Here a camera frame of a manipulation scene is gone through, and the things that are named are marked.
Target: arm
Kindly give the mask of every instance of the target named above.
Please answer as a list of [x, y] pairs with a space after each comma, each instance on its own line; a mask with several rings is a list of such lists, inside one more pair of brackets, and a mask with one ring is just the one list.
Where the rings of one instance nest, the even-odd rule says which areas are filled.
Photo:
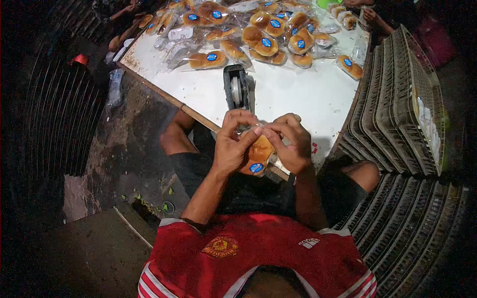
[[[313, 229], [327, 227], [315, 169], [311, 163], [310, 134], [292, 113], [278, 118], [265, 128], [263, 134], [275, 147], [283, 165], [297, 178], [295, 210], [298, 221]], [[285, 146], [277, 133], [286, 136], [290, 145]]]
[[255, 127], [240, 138], [235, 129], [240, 124], [255, 125], [257, 117], [239, 109], [228, 111], [217, 134], [212, 168], [187, 204], [181, 218], [205, 225], [215, 213], [229, 175], [240, 168], [247, 149], [259, 138], [262, 127]]

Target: worker's hand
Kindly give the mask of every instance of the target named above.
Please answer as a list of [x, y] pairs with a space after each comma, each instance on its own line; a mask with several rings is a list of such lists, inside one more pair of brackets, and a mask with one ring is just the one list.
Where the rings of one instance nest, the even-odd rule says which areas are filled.
[[[282, 164], [295, 175], [311, 166], [311, 136], [299, 120], [295, 114], [288, 113], [265, 125], [263, 131]], [[290, 145], [285, 146], [278, 134], [287, 137]]]
[[260, 137], [263, 128], [254, 127], [240, 137], [235, 130], [240, 124], [256, 125], [257, 123], [257, 117], [243, 109], [228, 111], [225, 114], [222, 128], [216, 138], [211, 172], [226, 178], [243, 166], [245, 152]]

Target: white stripe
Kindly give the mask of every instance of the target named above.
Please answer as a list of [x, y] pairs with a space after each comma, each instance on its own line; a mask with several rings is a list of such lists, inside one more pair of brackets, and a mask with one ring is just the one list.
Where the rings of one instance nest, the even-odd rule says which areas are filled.
[[371, 274], [371, 270], [368, 269], [368, 271], [347, 291], [345, 291], [343, 294], [339, 295], [338, 298], [344, 298], [348, 296], [349, 294], [353, 293], [354, 290], [356, 290]]
[[301, 276], [296, 271], [295, 271], [295, 274], [298, 277], [298, 279], [301, 281], [303, 286], [305, 287], [305, 290], [308, 292], [308, 295], [310, 296], [310, 298], [320, 298], [320, 296], [318, 296], [318, 293], [315, 291], [315, 289], [313, 289], [313, 287], [308, 283], [308, 281], [306, 281], [306, 279], [303, 276]]
[[164, 287], [163, 284], [157, 278], [152, 274], [151, 270], [149, 270], [149, 264], [148, 262], [146, 266], [144, 267], [144, 273], [146, 273], [147, 277], [151, 280], [151, 282], [163, 293], [166, 295], [168, 298], [178, 298], [176, 295], [172, 294], [171, 291], [169, 291], [166, 287]]
[[319, 234], [336, 234], [340, 236], [351, 236], [350, 230], [349, 229], [343, 229], [343, 230], [333, 230], [330, 228], [324, 228], [318, 231]]
[[[161, 222], [160, 222], [159, 226], [168, 226], [168, 225], [173, 224], [173, 223], [186, 223], [186, 224], [188, 224], [184, 219], [163, 218], [163, 219], [161, 219]], [[189, 226], [193, 227], [196, 231], [199, 232], [199, 234], [202, 234], [199, 230], [197, 230], [197, 228], [195, 226], [193, 226], [193, 225], [189, 225]]]
[[250, 269], [247, 271], [242, 277], [240, 277], [235, 284], [233, 284], [230, 289], [228, 289], [227, 293], [225, 293], [224, 298], [234, 298], [240, 290], [242, 290], [243, 285], [245, 284], [245, 281], [252, 275], [255, 270], [257, 270], [258, 266], [255, 266], [254, 268]]
[[373, 282], [376, 281], [376, 276], [373, 276], [373, 278], [366, 284], [366, 286], [364, 286], [361, 290], [361, 292], [359, 292], [356, 296], [354, 296], [354, 298], [361, 298], [361, 296], [363, 296], [365, 294], [365, 292], [369, 289], [369, 287], [373, 284]]
[[142, 278], [139, 280], [139, 284], [140, 284], [141, 286], [143, 286], [144, 291], [146, 291], [146, 293], [147, 293], [149, 296], [151, 296], [151, 298], [159, 298], [159, 296], [156, 295], [156, 294], [154, 294], [154, 292], [147, 286], [147, 284], [143, 281]]

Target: blue round sticker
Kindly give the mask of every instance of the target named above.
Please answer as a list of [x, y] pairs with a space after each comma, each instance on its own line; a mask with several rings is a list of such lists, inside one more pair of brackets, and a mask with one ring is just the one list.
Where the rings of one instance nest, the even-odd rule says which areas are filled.
[[222, 18], [222, 13], [220, 13], [220, 11], [218, 10], [215, 10], [213, 13], [212, 13], [212, 16], [216, 19], [221, 19]]
[[252, 173], [260, 172], [262, 169], [263, 169], [263, 165], [262, 165], [262, 164], [253, 164], [253, 165], [250, 166], [250, 171], [251, 171]]
[[270, 24], [272, 25], [272, 27], [280, 28], [280, 22], [277, 20], [271, 20]]
[[215, 61], [215, 59], [217, 59], [217, 55], [216, 55], [216, 54], [209, 54], [209, 55], [207, 55], [207, 60], [209, 60], [209, 61]]
[[268, 38], [262, 38], [262, 44], [267, 48], [271, 47], [271, 41]]

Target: person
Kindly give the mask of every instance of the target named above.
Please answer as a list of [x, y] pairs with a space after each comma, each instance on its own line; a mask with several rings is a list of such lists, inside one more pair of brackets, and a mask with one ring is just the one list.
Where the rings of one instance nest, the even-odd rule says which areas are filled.
[[[375, 296], [376, 277], [349, 230], [330, 227], [376, 187], [377, 167], [361, 161], [317, 183], [311, 137], [295, 115], [264, 128], [257, 122], [245, 110], [228, 111], [213, 158], [198, 150], [204, 138], [196, 139], [195, 120], [181, 110], [161, 134], [191, 199], [179, 219], [161, 220], [139, 297]], [[253, 128], [238, 136], [244, 124]], [[192, 129], [195, 146], [187, 137]], [[237, 172], [260, 135], [296, 176], [292, 212], [280, 207], [278, 187], [267, 178]]]

